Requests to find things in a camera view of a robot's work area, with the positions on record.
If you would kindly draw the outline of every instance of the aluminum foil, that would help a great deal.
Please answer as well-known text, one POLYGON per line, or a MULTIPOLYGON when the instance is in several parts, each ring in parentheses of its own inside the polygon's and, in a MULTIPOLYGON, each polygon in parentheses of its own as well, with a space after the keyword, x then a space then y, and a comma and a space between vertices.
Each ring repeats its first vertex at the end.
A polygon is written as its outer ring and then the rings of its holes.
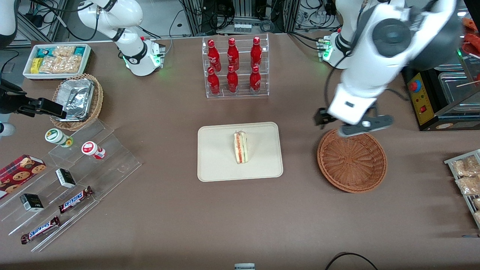
POLYGON ((63 106, 67 112, 65 119, 57 118, 61 122, 82 122, 87 120, 92 103, 95 84, 89 79, 65 81, 60 85, 56 103, 63 106))

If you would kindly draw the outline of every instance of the red emergency button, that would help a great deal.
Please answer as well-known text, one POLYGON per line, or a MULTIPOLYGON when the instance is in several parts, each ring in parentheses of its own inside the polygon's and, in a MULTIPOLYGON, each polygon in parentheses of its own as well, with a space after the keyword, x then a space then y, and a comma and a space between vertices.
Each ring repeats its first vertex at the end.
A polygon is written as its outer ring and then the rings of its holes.
POLYGON ((408 89, 414 93, 417 93, 421 89, 421 82, 419 80, 415 80, 411 84, 408 85, 408 89))

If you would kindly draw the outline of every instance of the red cookie box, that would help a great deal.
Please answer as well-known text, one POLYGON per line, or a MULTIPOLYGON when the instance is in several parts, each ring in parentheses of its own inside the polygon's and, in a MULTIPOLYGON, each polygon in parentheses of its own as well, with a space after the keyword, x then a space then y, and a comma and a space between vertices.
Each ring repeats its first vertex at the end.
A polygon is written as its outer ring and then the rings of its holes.
POLYGON ((46 168, 43 160, 22 155, 0 169, 0 199, 30 180, 46 168))

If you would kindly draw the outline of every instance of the yellow control panel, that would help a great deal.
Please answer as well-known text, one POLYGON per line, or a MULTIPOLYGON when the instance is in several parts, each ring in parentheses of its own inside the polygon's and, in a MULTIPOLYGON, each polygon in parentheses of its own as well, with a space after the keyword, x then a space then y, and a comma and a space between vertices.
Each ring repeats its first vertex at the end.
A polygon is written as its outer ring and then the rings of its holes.
POLYGON ((428 99, 427 91, 425 90, 420 73, 413 77, 413 79, 408 82, 407 86, 410 91, 417 119, 419 120, 420 125, 423 125, 428 122, 428 120, 432 119, 435 114, 433 113, 432 105, 428 99))

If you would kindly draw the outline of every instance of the small black box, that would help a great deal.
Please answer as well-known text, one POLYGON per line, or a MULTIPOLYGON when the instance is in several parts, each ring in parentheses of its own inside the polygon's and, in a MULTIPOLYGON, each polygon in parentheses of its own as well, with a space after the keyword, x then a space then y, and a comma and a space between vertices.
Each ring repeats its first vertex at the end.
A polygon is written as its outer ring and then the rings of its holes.
POLYGON ((38 195, 24 193, 20 196, 20 200, 22 201, 25 210, 29 212, 40 212, 43 210, 43 205, 38 195))
POLYGON ((72 177, 72 174, 65 170, 65 169, 58 169, 55 171, 57 174, 57 178, 60 181, 60 185, 67 187, 67 188, 72 188, 75 187, 75 180, 72 177))

